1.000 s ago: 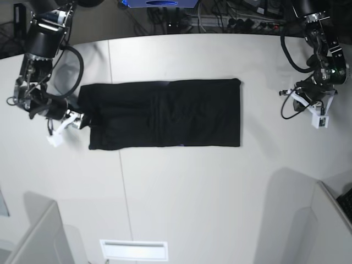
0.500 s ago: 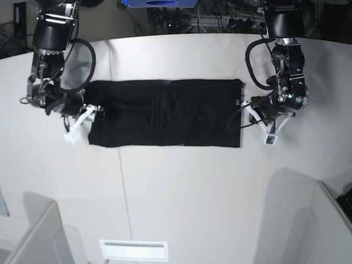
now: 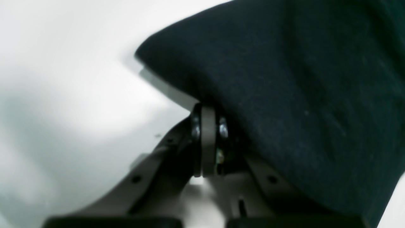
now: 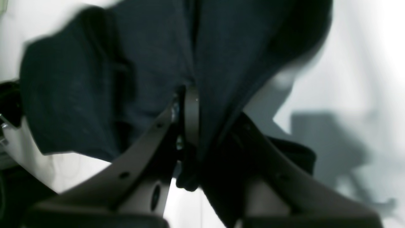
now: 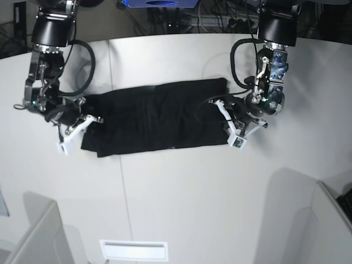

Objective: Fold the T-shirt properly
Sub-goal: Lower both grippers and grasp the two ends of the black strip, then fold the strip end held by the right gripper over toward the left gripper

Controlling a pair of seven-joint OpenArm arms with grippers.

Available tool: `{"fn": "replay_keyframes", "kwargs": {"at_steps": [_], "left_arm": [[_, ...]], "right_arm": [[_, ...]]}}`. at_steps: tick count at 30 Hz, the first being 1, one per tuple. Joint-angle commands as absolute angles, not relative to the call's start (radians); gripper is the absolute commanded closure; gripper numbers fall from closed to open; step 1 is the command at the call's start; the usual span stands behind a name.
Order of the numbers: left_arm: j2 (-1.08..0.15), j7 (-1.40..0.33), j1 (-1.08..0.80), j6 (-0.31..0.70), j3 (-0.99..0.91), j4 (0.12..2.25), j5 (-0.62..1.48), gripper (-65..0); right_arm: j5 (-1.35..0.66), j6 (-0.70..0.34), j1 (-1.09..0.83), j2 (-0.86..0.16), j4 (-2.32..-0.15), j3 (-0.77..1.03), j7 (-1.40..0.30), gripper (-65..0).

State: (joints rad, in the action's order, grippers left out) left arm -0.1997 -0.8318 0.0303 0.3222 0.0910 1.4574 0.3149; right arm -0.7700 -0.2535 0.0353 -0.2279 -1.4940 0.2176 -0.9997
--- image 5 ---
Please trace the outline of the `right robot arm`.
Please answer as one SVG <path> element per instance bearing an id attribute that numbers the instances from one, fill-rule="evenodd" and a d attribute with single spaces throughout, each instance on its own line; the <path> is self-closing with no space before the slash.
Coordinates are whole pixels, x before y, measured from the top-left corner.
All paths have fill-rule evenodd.
<path id="1" fill-rule="evenodd" d="M 39 114 L 58 129 L 57 149 L 68 155 L 72 142 L 91 123 L 102 123 L 101 117 L 83 110 L 86 102 L 83 92 L 90 85 L 96 67 L 96 58 L 91 46 L 76 39 L 76 17 L 80 7 L 93 8 L 101 1 L 37 1 L 38 14 L 32 32 L 33 50 L 28 77 L 25 81 L 22 104 L 17 110 Z M 79 45 L 87 49 L 91 69 L 87 80 L 74 92 L 59 88 L 68 58 L 63 56 L 63 47 Z"/>

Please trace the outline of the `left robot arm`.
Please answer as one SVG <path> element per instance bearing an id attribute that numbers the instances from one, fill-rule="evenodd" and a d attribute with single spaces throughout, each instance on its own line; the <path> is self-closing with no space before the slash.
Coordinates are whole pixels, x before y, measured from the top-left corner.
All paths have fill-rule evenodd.
<path id="1" fill-rule="evenodd" d="M 297 39 L 299 4 L 296 1 L 261 1 L 258 6 L 257 36 L 237 41 L 230 52 L 235 83 L 243 92 L 208 100 L 224 116 L 224 129 L 231 147 L 243 149 L 248 136 L 267 122 L 262 116 L 280 113 L 284 107 L 284 78 L 289 69 L 287 47 Z M 235 52 L 243 44 L 262 44 L 255 51 L 256 73 L 240 81 L 235 69 Z"/>

